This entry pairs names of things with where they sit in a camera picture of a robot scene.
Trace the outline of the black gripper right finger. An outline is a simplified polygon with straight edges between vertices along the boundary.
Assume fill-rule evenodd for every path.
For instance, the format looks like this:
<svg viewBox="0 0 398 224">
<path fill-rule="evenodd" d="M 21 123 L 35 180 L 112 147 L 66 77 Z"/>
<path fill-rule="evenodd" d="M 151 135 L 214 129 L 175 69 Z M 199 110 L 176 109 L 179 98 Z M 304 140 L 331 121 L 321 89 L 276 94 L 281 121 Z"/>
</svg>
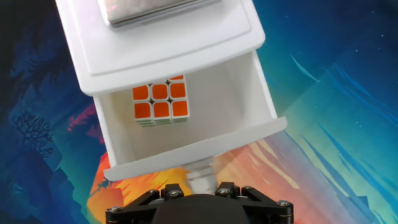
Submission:
<svg viewBox="0 0 398 224">
<path fill-rule="evenodd" d="M 275 201 L 250 185 L 241 188 L 234 182 L 222 182 L 215 195 L 237 202 L 250 223 L 294 224 L 294 206 L 291 202 Z"/>
</svg>

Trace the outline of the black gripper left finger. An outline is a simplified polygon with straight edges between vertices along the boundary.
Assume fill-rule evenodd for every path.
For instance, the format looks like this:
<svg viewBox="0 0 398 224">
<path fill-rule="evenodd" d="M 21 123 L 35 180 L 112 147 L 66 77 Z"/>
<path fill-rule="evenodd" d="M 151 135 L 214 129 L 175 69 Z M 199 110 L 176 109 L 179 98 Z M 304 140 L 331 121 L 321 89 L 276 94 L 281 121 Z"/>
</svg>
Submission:
<svg viewBox="0 0 398 224">
<path fill-rule="evenodd" d="M 106 223 L 180 223 L 179 215 L 173 217 L 161 206 L 174 200 L 186 200 L 190 195 L 185 195 L 179 184 L 167 184 L 164 188 L 150 189 L 126 206 L 113 206 L 105 211 Z"/>
</svg>

